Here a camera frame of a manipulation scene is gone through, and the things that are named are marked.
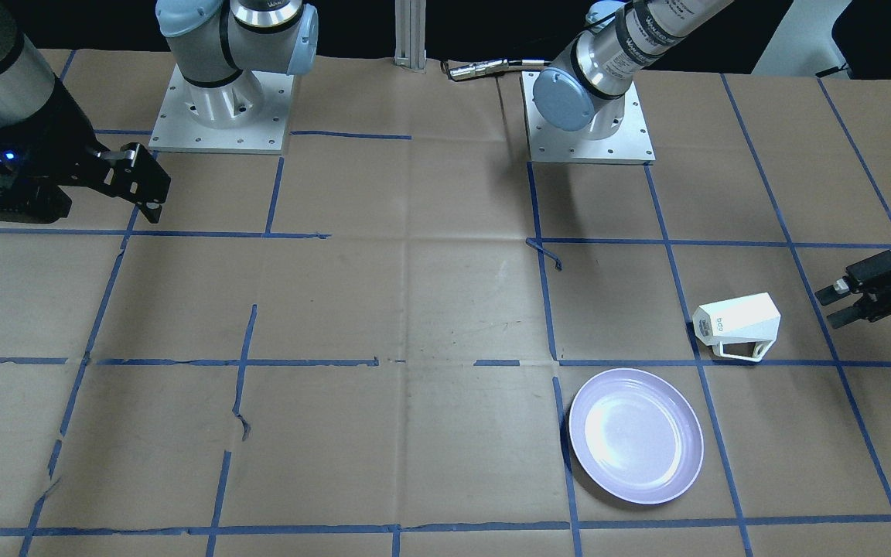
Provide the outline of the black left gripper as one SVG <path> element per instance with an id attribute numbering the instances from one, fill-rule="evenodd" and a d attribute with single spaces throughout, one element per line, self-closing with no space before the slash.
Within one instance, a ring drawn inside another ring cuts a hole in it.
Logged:
<path id="1" fill-rule="evenodd" d="M 891 249 L 849 265 L 845 268 L 845 278 L 814 293 L 820 306 L 830 306 L 853 296 L 861 297 L 852 306 L 827 316 L 832 329 L 859 320 L 877 322 L 891 315 Z"/>

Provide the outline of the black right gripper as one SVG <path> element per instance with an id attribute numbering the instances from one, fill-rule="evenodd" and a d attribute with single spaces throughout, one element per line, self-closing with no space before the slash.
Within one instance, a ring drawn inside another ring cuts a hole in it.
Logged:
<path id="1" fill-rule="evenodd" d="M 46 105 L 0 128 L 0 221 L 50 224 L 70 214 L 64 188 L 85 187 L 162 216 L 171 177 L 139 142 L 110 151 L 60 79 Z"/>

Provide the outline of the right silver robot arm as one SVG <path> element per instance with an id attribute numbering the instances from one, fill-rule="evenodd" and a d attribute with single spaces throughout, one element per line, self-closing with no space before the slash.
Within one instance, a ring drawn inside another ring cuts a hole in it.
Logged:
<path id="1" fill-rule="evenodd" d="M 266 95 L 255 73 L 307 74 L 319 35 L 302 1 L 159 1 L 159 31 L 183 74 L 198 125 L 247 124 Z M 70 214 L 65 187 L 133 203 L 159 222 L 169 174 L 139 142 L 109 149 L 45 57 L 0 2 L 0 221 L 52 224 Z"/>

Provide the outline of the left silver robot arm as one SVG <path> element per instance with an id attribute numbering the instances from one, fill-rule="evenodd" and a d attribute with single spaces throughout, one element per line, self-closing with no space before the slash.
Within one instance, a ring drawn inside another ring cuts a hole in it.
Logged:
<path id="1" fill-rule="evenodd" d="M 535 74 L 529 98 L 545 123 L 590 140 L 614 134 L 634 75 L 658 61 L 714 15 L 725 1 L 623 1 L 601 9 L 548 66 Z M 821 306 L 855 297 L 828 317 L 832 328 L 891 315 L 891 250 L 850 265 L 814 295 Z"/>

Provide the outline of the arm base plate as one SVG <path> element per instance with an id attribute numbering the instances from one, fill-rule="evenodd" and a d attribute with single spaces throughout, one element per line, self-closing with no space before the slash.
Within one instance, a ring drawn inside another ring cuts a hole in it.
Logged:
<path id="1" fill-rule="evenodd" d="M 636 84 L 630 85 L 623 98 L 621 118 L 611 118 L 609 111 L 603 109 L 590 127 L 569 132 L 545 120 L 535 106 L 533 87 L 537 77 L 537 71 L 522 73 L 524 120 L 531 161 L 650 165 L 657 159 Z"/>
<path id="2" fill-rule="evenodd" d="M 204 88 L 174 68 L 148 146 L 160 152 L 282 155 L 296 78 L 245 71 Z"/>

